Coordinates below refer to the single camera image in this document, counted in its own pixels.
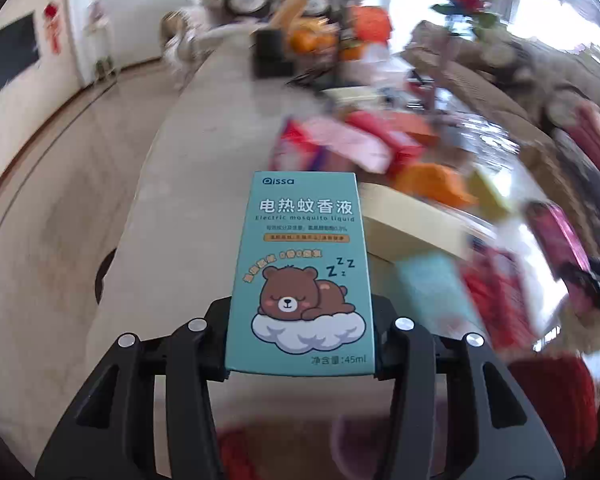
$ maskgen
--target beige box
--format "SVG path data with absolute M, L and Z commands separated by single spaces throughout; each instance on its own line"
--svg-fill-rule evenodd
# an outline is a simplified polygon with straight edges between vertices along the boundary
M 464 222 L 379 184 L 360 184 L 367 252 L 396 262 L 431 250 L 457 258 L 469 253 Z

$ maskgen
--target white table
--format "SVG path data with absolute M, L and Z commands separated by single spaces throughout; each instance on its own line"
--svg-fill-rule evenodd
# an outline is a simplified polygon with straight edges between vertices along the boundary
M 285 116 L 322 109 L 310 92 L 283 80 L 252 81 L 248 46 L 246 38 L 231 38 L 212 54 L 154 141 L 88 335 L 89 372 L 120 334 L 170 334 L 231 294 L 251 175 L 266 169 Z M 515 203 L 544 198 L 521 164 L 500 185 Z M 519 217 L 498 229 L 498 240 L 520 256 L 532 322 L 541 332 L 566 293 L 564 285 L 552 279 Z M 391 297 L 378 276 L 372 283 L 375 292 Z M 210 384 L 210 396 L 216 425 L 225 426 L 260 416 L 387 413 L 392 387 L 392 381 L 371 377 L 233 373 L 228 382 Z

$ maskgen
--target light blue box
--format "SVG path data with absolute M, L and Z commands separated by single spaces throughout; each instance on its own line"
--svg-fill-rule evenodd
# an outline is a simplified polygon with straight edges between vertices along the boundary
M 254 174 L 225 365 L 285 376 L 374 373 L 371 293 L 353 173 Z

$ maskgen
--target bear's face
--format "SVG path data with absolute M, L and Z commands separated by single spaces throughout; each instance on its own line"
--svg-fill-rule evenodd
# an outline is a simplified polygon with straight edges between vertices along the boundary
M 313 267 L 266 267 L 265 280 L 260 293 L 260 308 L 269 317 L 291 321 L 301 319 L 302 313 L 318 305 L 320 292 L 315 279 L 318 271 Z

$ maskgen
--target cartoon bear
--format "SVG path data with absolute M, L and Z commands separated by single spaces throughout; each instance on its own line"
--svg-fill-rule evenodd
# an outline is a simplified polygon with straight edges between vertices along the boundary
M 355 310 L 355 306 L 345 303 L 347 288 L 329 280 L 316 280 L 318 271 L 314 267 L 269 266 L 262 275 L 266 281 L 258 313 L 264 316 L 283 321 L 311 320 Z

